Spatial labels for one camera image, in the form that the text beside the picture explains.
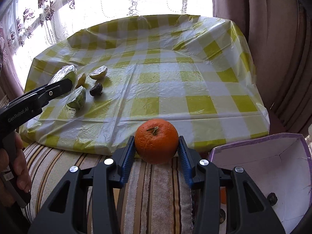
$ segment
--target plastic tablecloth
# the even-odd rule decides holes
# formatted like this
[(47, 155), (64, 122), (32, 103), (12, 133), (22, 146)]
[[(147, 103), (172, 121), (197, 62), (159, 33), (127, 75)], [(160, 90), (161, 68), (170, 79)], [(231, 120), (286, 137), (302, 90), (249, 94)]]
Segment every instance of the plastic tablecloth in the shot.
[[(39, 54), (25, 92), (65, 65), (87, 75), (84, 107), (68, 108), (70, 96), (52, 100), (21, 127), (26, 142), (110, 155), (153, 118), (171, 122), (200, 152), (269, 131), (247, 42), (229, 20), (150, 15), (92, 26)], [(103, 65), (103, 80), (88, 76)], [(98, 82), (103, 94), (93, 98), (89, 90)]]

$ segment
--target white box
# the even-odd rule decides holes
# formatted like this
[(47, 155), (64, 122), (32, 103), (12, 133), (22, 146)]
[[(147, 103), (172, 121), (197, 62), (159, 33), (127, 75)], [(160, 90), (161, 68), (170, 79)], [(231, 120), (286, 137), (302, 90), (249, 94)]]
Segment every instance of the white box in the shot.
[[(208, 159), (224, 169), (241, 166), (265, 197), (274, 192), (278, 201), (273, 209), (286, 234), (296, 227), (311, 204), (311, 152), (301, 134), (280, 133), (218, 146)], [(220, 233), (225, 232), (223, 223)]]

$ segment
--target orange fruit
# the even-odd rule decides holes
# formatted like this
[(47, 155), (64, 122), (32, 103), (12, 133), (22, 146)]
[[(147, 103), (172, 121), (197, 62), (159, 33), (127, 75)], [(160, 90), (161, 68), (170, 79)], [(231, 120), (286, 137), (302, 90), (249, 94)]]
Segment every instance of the orange fruit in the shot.
[(151, 119), (135, 132), (135, 148), (139, 156), (150, 164), (162, 164), (177, 152), (179, 136), (175, 127), (163, 119)]
[(227, 204), (227, 194), (225, 192), (225, 187), (220, 188), (220, 202), (222, 204)]

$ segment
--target sheer curtain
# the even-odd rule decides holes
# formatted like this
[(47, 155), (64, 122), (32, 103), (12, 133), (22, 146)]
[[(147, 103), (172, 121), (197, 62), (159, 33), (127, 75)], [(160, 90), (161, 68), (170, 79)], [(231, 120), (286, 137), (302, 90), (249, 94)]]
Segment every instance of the sheer curtain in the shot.
[(14, 0), (0, 24), (4, 66), (10, 65), (15, 85), (23, 89), (32, 60), (49, 46), (96, 24), (155, 14), (212, 16), (213, 5), (212, 0)]

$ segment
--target striped sofa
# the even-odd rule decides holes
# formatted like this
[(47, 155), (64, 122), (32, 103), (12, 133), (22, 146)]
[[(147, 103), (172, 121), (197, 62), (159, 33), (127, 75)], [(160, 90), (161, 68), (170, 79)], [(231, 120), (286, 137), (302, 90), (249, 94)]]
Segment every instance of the striped sofa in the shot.
[[(71, 166), (86, 169), (105, 159), (38, 143), (29, 145), (24, 153), (33, 183), (31, 202), (23, 210), (30, 222)], [(191, 233), (195, 206), (177, 158), (163, 165), (135, 159), (128, 183), (121, 190), (114, 189), (114, 199), (121, 233)], [(88, 191), (88, 233), (92, 233), (91, 202), (92, 187)]]

